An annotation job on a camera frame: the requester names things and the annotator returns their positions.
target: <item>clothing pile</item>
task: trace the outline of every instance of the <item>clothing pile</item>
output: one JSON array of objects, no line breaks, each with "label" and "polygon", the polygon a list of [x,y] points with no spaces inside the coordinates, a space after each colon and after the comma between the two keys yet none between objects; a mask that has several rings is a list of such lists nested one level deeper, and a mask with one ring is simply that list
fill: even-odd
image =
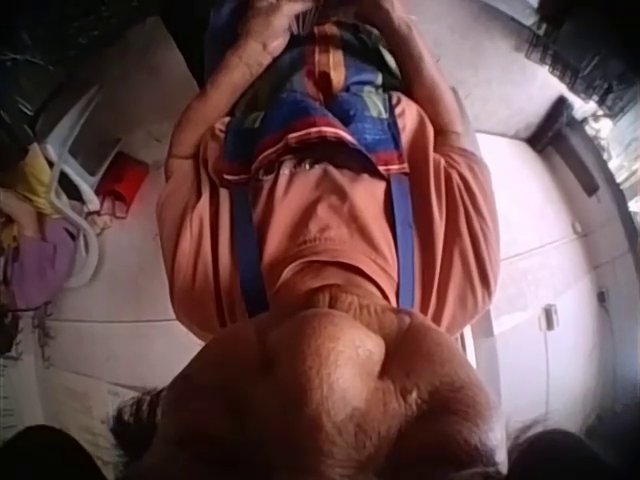
[{"label": "clothing pile", "polygon": [[[13,343],[8,338],[15,339],[16,316],[42,308],[63,288],[73,269],[77,240],[76,229],[47,201],[51,170],[37,145],[11,177],[11,188],[0,190],[3,197],[11,197],[0,202],[2,354]],[[22,228],[23,213],[36,219],[35,233]]]}]

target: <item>neck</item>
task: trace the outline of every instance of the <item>neck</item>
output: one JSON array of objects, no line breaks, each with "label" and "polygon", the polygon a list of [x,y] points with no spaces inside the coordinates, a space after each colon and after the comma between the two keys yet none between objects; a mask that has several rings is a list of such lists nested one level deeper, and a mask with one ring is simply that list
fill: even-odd
[{"label": "neck", "polygon": [[299,267],[278,286],[272,305],[290,307],[340,293],[356,295],[375,304],[390,304],[377,285],[359,270],[339,263],[311,262]]}]

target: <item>purple cloth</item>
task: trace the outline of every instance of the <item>purple cloth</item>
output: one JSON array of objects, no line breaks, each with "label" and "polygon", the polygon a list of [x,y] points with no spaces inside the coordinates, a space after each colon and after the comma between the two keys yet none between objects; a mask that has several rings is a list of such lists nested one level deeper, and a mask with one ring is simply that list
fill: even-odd
[{"label": "purple cloth", "polygon": [[16,307],[34,309],[51,301],[71,275],[77,231],[66,220],[47,218],[42,238],[21,235],[11,287]]}]

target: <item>orange shirt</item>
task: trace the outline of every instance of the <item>orange shirt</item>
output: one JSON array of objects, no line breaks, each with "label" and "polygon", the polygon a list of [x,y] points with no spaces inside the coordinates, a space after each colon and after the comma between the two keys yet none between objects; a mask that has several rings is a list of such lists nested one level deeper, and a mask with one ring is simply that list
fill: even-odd
[{"label": "orange shirt", "polygon": [[[415,223],[416,310],[455,335],[489,307],[495,290],[498,220],[486,165],[434,141],[424,112],[393,94],[410,168]],[[211,172],[224,122],[199,161],[167,165],[158,204],[160,238],[178,320],[206,341],[247,318],[231,243],[229,193]],[[321,163],[252,186],[254,222],[270,303],[328,284],[353,284],[396,302],[397,259],[388,183]]]}]

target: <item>electrical outlet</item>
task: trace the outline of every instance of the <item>electrical outlet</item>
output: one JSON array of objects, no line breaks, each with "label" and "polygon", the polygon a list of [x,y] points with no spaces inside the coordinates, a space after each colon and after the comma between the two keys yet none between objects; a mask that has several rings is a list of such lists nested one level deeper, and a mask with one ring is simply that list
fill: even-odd
[{"label": "electrical outlet", "polygon": [[609,291],[606,288],[601,288],[598,290],[597,299],[598,305],[606,307],[609,305]]},{"label": "electrical outlet", "polygon": [[540,314],[540,330],[553,332],[560,328],[560,315],[557,305],[545,305]]}]

